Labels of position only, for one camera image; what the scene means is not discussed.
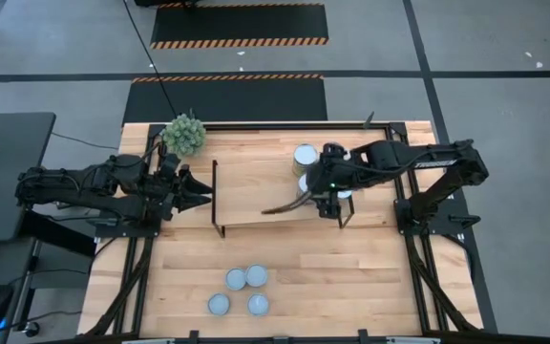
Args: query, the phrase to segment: green plant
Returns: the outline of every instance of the green plant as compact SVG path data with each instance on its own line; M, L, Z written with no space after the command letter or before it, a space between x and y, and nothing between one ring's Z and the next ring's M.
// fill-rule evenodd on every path
M192 109L190 116L183 114L173 119L162 135L169 152L181 157L196 156L205 146L205 128L194 118Z

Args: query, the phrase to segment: black desk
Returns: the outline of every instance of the black desk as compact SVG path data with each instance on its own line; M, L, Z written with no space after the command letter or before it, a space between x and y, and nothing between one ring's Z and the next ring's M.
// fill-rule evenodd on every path
M52 113L0 114L0 284L25 276L14 283L8 325L29 314L34 288L27 272L35 268L40 242L88 257L95 254L92 237L23 209L14 197L19 174L41 165L54 120ZM8 334L0 333L0 343Z

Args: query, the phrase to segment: orange and black striped tape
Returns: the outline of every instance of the orange and black striped tape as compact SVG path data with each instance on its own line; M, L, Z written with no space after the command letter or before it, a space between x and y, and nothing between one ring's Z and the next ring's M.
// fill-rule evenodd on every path
M224 81L224 80L259 80L259 79L301 79L301 78L324 78L319 74L301 74L301 75L195 75L195 76L167 76L161 77L160 81ZM159 79L152 77L136 77L133 83L136 82L155 82Z
M235 48L325 45L326 37L246 38L153 42L152 49Z
M240 4L240 5L231 5L231 4L197 4L198 8L222 8L222 7L276 7L276 6L324 6L324 4L313 3L313 4ZM181 3L175 4L164 4L160 5L159 9L167 8L180 8L182 7Z

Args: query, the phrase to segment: concrete floor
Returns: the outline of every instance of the concrete floor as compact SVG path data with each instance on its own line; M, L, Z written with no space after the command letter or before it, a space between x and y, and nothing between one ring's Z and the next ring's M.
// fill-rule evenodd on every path
M0 75L151 72L121 0L1 2ZM162 72L419 71L402 1L322 3L330 34L324 47L152 55ZM550 70L550 1L412 0L412 5L432 71ZM156 10L130 6L148 39ZM0 112L52 111L55 132L116 146L130 84L0 82ZM498 329L550 335L550 78L451 78L434 84L449 136L474 139L491 172L484 185L465 193L471 212L483 218L475 232ZM433 119L421 78L333 77L325 88L332 120L364 119L371 111L374 119ZM80 168L111 153L53 137L44 164ZM63 253L44 250L64 260ZM72 258L65 258L72 266L87 264ZM86 284L84 276L70 278L75 286ZM82 302L82 288L41 290L32 313L80 310ZM31 341L69 338L77 321L78 316L44 319L42 334ZM18 334L11 341L28 342Z

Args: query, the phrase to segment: wooden table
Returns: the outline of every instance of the wooden table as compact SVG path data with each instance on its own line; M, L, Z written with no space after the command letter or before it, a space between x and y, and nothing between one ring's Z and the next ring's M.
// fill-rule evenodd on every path
M406 125L411 145L434 143L428 121ZM149 123L126 124L120 153L141 155L148 129ZM301 142L321 148L336 141L352 148L385 138L378 130L238 130L208 132L207 137L201 156L184 161L207 184L211 184L212 160L221 166L240 163L260 168L274 161L290 164L294 147ZM240 176L248 171L239 170ZM418 171L420 188L429 187L441 174L438 169ZM410 195L407 179L403 181ZM268 189L264 195L243 196L259 203L275 193L276 189ZM393 183L357 191L353 197L356 213L343 230L336 221L325 219L267 222L228 227L221 239L211 226L210 205L175 214L173 221L163 222L155 241L140 336L187 337L191 330L199 330L201 337L356 336L358 329L367 329L370 335L420 334L404 238L393 214ZM225 211L225 205L218 211ZM80 333L95 324L116 296L127 241L119 238L96 259ZM443 290L480 327L464 251L440 237L433 237L432 243ZM258 289L227 290L226 271L251 264L268 267L268 283ZM436 329L431 294L424 290ZM211 315L206 308L216 292L231 300L226 316ZM268 297L268 316L248 314L247 298L254 292ZM128 310L134 300L131 295ZM125 330L130 328L130 314Z

